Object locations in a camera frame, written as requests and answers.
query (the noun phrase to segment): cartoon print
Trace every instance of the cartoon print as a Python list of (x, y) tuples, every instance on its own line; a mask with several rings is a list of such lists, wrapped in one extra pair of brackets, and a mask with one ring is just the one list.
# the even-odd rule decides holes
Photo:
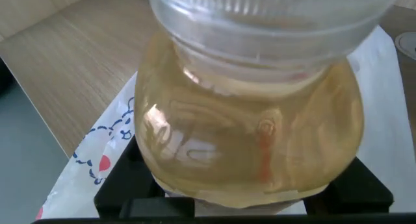
[[(93, 134), (93, 132), (96, 132), (96, 131), (108, 131), (109, 132), (108, 133), (109, 136), (111, 136), (112, 133), (114, 132), (114, 127), (116, 125), (121, 124), (123, 122), (124, 122), (124, 124), (130, 124), (131, 123), (130, 115), (131, 115), (131, 113), (133, 113), (133, 103), (134, 103), (134, 99), (135, 99), (134, 97), (131, 97), (128, 100), (126, 112), (124, 112), (122, 114), (122, 117), (120, 119), (117, 119), (110, 127), (107, 127), (107, 126), (98, 126), (96, 128), (91, 128), (90, 131), (86, 134), (86, 136), (89, 135), (89, 134)], [(120, 134), (122, 135), (122, 139), (123, 140), (130, 140), (131, 137), (133, 136), (133, 134), (131, 133), (130, 130), (128, 130), (128, 131), (120, 130)], [(93, 163), (92, 163), (91, 160), (81, 160), (81, 159), (79, 159), (79, 156), (77, 155), (76, 152), (73, 153), (72, 157), (76, 158), (75, 163), (80, 164), (80, 165), (86, 164), (87, 166), (90, 167), (88, 173), (89, 173), (90, 177), (94, 179), (94, 184), (95, 185), (101, 184), (101, 182), (106, 179), (106, 178), (97, 178), (97, 176), (92, 171)], [(110, 166), (111, 166), (110, 159), (107, 156), (103, 155), (101, 157), (101, 160), (99, 161), (99, 164), (98, 164), (98, 171), (99, 172), (100, 171), (105, 171), (105, 170), (109, 169)]]

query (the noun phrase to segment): jar neck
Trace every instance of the jar neck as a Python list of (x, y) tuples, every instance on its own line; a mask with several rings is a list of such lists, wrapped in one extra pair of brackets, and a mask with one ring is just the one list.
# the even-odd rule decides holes
[(222, 95), (277, 98), (313, 84), (328, 65), (264, 67), (209, 56), (173, 38), (179, 67), (192, 82)]

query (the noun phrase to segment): wooden table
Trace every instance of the wooden table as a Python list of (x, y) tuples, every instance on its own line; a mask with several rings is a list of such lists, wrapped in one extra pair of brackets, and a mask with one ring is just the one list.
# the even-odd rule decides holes
[[(394, 7), (383, 27), (395, 36), (416, 31), (411, 22), (416, 11)], [(82, 0), (1, 42), (0, 56), (71, 155), (135, 72), (156, 30), (148, 0)], [(416, 70), (399, 59), (413, 121)]]

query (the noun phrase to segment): gray floor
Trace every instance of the gray floor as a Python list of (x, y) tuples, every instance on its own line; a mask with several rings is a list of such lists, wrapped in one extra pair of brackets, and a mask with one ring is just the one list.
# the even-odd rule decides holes
[(68, 159), (17, 85), (0, 95), (0, 223), (31, 223)]

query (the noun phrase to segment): black scale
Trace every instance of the black scale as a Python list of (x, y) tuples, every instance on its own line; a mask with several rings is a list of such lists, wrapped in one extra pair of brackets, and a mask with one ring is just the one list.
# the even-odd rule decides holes
[(165, 197), (132, 137), (94, 197), (99, 219), (35, 223), (416, 223), (416, 214), (389, 214), (393, 194), (358, 158), (323, 192), (303, 201), (307, 215), (195, 217), (193, 198)]

